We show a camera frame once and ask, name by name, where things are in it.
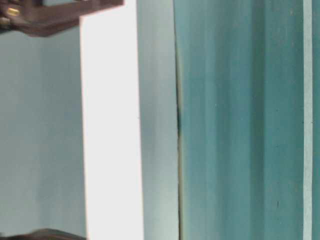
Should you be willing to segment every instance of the teal surface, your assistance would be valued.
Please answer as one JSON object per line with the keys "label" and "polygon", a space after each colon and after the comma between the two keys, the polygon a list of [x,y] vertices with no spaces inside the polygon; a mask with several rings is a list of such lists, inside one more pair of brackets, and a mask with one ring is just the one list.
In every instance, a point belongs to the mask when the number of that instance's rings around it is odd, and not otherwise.
{"label": "teal surface", "polygon": [[183,240],[303,238],[301,0],[175,0]]}
{"label": "teal surface", "polygon": [[320,239],[320,2],[312,1],[313,31],[313,187],[312,239]]}
{"label": "teal surface", "polygon": [[79,30],[0,35],[0,232],[86,234]]}

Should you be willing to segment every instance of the gap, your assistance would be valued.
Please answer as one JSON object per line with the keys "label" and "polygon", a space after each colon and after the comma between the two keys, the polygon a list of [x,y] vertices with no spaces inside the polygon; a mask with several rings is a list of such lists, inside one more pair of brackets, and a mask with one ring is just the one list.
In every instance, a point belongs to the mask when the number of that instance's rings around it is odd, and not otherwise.
{"label": "gap", "polygon": [[312,0],[303,0],[303,240],[312,240],[313,39]]}

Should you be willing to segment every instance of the metal clamp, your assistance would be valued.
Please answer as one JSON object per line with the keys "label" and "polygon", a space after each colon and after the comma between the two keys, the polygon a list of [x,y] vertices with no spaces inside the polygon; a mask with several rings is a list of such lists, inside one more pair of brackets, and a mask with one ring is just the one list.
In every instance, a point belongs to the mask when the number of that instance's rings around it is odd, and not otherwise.
{"label": "metal clamp", "polygon": [[124,4],[124,0],[75,0],[46,6],[43,0],[0,0],[0,32],[47,37],[79,24],[79,16]]}

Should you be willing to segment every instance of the brass screw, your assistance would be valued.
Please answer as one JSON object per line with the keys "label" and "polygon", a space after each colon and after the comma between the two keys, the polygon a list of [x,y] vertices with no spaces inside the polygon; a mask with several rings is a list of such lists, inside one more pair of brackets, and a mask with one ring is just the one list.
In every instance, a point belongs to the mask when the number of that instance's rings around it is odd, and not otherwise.
{"label": "brass screw", "polygon": [[20,11],[18,9],[15,9],[15,8],[12,8],[12,7],[9,7],[8,10],[6,11],[7,14],[11,15],[11,16],[19,16],[20,14]]}

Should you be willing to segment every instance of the white panel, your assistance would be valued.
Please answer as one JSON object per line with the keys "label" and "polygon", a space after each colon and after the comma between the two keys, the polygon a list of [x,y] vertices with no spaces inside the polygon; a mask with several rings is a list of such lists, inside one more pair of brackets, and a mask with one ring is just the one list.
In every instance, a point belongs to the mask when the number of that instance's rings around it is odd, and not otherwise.
{"label": "white panel", "polygon": [[87,236],[142,240],[136,1],[80,20]]}
{"label": "white panel", "polygon": [[304,62],[304,168],[303,168],[303,240],[312,239],[313,181],[313,47],[312,0],[303,0]]}

